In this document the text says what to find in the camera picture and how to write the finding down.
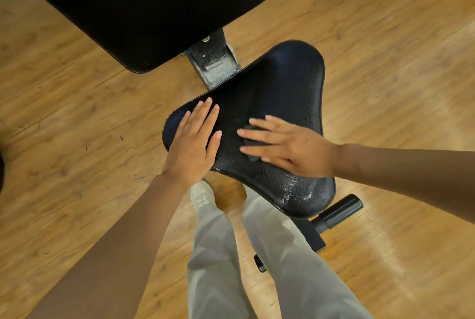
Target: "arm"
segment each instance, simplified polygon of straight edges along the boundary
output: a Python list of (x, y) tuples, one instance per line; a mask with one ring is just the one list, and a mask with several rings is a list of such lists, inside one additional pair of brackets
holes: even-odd
[(30, 319), (133, 318), (163, 235), (182, 197), (214, 163), (221, 132), (211, 100), (183, 117), (163, 173), (37, 304)]
[(240, 129), (238, 135), (270, 145), (242, 147), (245, 154), (296, 175), (336, 176), (390, 190), (475, 223), (475, 152), (336, 145), (279, 118), (249, 122), (266, 130)]

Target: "person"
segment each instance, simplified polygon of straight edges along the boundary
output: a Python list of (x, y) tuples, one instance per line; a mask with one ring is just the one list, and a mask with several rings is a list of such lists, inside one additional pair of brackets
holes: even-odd
[[(209, 140), (219, 112), (211, 106), (208, 98), (184, 115), (163, 172), (29, 318), (133, 318), (163, 234), (190, 187), (199, 223), (188, 264), (189, 317), (256, 318), (241, 282), (231, 222), (202, 181), (222, 135), (217, 131)], [(244, 154), (300, 176), (338, 176), (392, 190), (475, 222), (473, 152), (336, 145), (272, 116), (250, 124), (265, 130), (237, 134), (268, 145), (242, 147)], [(246, 193), (243, 223), (276, 283), (282, 318), (371, 318), (293, 222), (250, 188)]]

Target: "forearm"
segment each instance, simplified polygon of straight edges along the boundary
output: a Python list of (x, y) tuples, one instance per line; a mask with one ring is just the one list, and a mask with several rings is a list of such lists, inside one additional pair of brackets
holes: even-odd
[(335, 176), (400, 193), (475, 223), (475, 152), (339, 146)]
[(133, 318), (185, 184), (158, 176), (29, 318)]

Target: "wooden floor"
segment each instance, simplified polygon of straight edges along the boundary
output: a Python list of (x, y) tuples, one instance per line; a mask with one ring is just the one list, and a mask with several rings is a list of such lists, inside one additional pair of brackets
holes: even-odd
[[(267, 0), (225, 32), (243, 65), (287, 39), (316, 46), (335, 142), (475, 150), (475, 0)], [(161, 172), (165, 118), (203, 92), (184, 57), (133, 74), (44, 0), (1, 0), (1, 318), (24, 317), (139, 197)], [(210, 178), (251, 302), (260, 318), (278, 318), (240, 221), (244, 190)], [(475, 226), (383, 190), (337, 186), (337, 199), (354, 192), (366, 207), (324, 235), (322, 256), (374, 316), (473, 317)], [(185, 197), (138, 318), (187, 316), (196, 222)]]

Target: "gray pants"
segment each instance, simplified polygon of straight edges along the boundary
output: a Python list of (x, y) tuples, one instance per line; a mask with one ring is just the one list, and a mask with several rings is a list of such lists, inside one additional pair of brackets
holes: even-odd
[[(372, 318), (292, 220), (253, 190), (246, 188), (246, 193), (243, 224), (276, 283), (283, 319)], [(242, 285), (237, 253), (231, 221), (214, 203), (201, 208), (188, 263), (190, 318), (257, 318)]]

